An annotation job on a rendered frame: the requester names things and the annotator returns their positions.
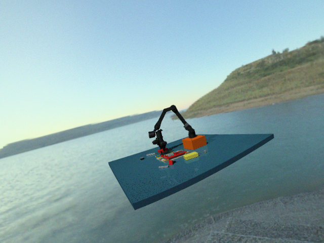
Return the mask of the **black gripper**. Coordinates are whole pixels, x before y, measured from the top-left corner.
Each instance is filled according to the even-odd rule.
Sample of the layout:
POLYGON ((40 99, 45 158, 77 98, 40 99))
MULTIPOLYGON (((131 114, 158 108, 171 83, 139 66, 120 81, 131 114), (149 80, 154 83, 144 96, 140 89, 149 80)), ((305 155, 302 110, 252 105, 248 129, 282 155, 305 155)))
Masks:
POLYGON ((163 149, 165 151, 167 142, 163 140, 163 136, 157 137, 159 139, 160 143, 157 143, 157 145, 160 147, 160 149, 163 149))

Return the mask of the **yellow rectangular block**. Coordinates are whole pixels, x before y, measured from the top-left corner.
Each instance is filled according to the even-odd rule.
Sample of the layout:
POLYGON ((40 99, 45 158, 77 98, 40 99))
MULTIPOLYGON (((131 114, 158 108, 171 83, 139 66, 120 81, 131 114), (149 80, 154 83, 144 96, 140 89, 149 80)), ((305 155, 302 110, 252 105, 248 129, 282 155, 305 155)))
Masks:
POLYGON ((198 153, 197 152, 193 152, 193 153, 190 153, 190 154, 186 154, 183 157, 184 157, 185 160, 189 160, 189 159, 198 157, 198 153))

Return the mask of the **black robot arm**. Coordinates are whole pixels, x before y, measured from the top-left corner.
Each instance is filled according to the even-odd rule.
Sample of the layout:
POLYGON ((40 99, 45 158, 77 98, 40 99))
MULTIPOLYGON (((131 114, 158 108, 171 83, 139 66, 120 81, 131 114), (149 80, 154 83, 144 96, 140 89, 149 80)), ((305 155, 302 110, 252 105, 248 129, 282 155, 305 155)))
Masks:
MULTIPOLYGON (((163 109, 163 112, 162 112, 158 122, 154 126, 154 130, 151 132, 148 132, 149 138, 154 138, 155 136, 157 136, 157 137, 162 136, 161 131, 163 131, 163 130, 160 129, 160 125, 161 125, 161 122, 162 122, 166 112, 168 112, 168 111, 173 111, 177 115, 177 117, 181 120, 181 122, 184 124, 184 128, 188 131, 188 137, 190 139, 196 137, 194 129, 182 117, 182 115, 179 113, 177 107, 175 105, 171 105, 170 107, 163 109), (157 132, 156 132, 156 130, 157 130, 157 132), (155 135, 155 133, 156 133, 156 135, 155 135)), ((159 139, 156 138, 154 141, 152 141, 152 143, 153 143, 153 145, 155 145, 157 143, 160 143, 160 141, 159 141, 159 139)))

